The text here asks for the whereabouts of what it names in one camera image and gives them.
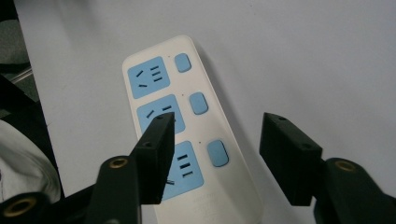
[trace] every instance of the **blue switch button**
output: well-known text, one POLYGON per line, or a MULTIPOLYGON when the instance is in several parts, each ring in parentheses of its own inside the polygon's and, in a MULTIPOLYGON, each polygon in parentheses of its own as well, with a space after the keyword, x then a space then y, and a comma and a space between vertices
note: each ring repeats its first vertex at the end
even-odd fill
POLYGON ((207 152, 214 166, 221 167, 228 163, 227 151, 220 140, 209 143, 209 145, 207 145, 207 152))
POLYGON ((205 97, 199 91, 190 96, 190 104, 192 111, 194 111, 196 115, 202 115, 208 109, 205 97))
POLYGON ((189 56, 185 53, 178 54, 175 57, 175 64, 179 73, 184 73, 191 69, 189 56))

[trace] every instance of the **white table surface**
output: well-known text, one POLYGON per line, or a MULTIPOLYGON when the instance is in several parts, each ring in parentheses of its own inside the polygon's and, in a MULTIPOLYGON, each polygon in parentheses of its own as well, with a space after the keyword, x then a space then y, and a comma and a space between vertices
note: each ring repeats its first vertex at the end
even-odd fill
MULTIPOLYGON (((264 201, 262 223, 314 223, 259 156, 282 115, 396 196, 396 1, 16 0, 64 192, 136 143, 121 64, 176 35, 198 48, 264 201)), ((156 223, 144 208, 145 223, 156 223)))

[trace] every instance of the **electrical outlet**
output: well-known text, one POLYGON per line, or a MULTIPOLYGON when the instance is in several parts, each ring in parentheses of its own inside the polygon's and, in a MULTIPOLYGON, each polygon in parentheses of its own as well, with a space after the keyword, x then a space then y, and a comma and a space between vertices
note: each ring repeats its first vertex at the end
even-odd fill
POLYGON ((128 69, 128 77, 135 99, 149 95, 170 85, 162 57, 156 57, 128 69))
POLYGON ((176 97, 172 94, 137 108, 137 116, 139 118, 142 133, 147 129, 152 119, 168 112, 175 113, 175 133, 183 132, 186 126, 181 117, 176 97))
POLYGON ((175 154, 163 192, 163 201, 197 189, 204 184, 190 141, 175 145, 175 154))

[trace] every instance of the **white power strip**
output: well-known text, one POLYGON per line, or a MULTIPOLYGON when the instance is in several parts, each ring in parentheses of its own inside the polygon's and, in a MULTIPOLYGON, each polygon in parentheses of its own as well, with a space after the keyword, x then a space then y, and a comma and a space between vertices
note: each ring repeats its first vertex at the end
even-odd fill
POLYGON ((175 156, 155 205, 160 224, 255 224, 262 201, 191 39, 177 36, 123 65, 137 136, 175 112, 175 156))

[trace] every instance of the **white cloth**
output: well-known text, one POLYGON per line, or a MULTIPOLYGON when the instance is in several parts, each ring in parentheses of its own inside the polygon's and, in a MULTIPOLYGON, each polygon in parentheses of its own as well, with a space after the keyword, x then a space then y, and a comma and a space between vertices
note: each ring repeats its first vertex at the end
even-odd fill
POLYGON ((44 153, 26 136, 0 120, 0 202, 27 192, 61 197, 59 177, 44 153))

